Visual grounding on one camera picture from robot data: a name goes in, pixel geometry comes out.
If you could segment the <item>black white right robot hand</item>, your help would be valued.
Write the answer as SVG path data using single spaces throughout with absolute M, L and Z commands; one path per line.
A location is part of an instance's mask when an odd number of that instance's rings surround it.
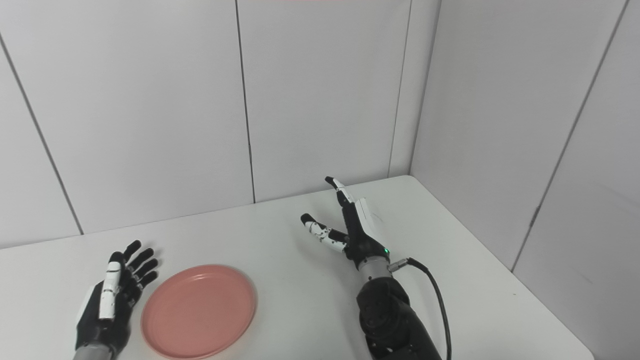
M 381 235 L 366 198 L 352 197 L 345 185 L 334 177 L 325 177 L 325 182 L 336 193 L 346 232 L 318 222 L 309 213 L 301 215 L 304 227 L 320 243 L 343 253 L 348 260 L 354 262 L 359 271 L 366 265 L 382 262 L 387 272 L 391 264 L 390 251 L 378 241 Z

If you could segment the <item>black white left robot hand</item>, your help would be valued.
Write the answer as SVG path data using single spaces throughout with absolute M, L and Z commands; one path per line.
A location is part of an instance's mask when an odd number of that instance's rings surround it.
M 76 325 L 75 360 L 116 360 L 128 344 L 131 316 L 158 277 L 154 250 L 138 239 L 110 255 L 103 280 L 87 295 Z

